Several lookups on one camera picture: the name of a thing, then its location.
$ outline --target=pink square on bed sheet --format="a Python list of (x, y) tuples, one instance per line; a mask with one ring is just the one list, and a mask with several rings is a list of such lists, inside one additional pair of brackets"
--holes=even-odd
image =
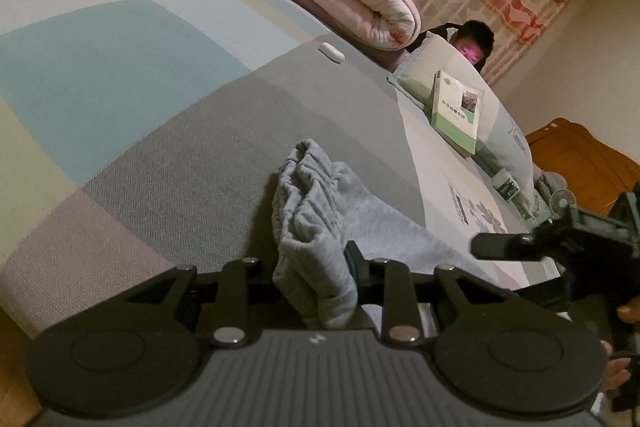
[(14, 250), (0, 303), (33, 336), (172, 266), (78, 190)]

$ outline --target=book cover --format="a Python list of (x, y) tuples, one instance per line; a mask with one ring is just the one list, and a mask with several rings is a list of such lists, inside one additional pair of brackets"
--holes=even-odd
[(470, 154), (476, 153), (482, 91), (465, 86), (444, 71), (433, 83), (431, 126)]

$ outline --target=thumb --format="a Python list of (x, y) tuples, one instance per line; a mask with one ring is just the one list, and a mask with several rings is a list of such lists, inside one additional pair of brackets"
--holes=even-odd
[(634, 297), (627, 304), (620, 306), (618, 317), (627, 324), (640, 322), (640, 296)]

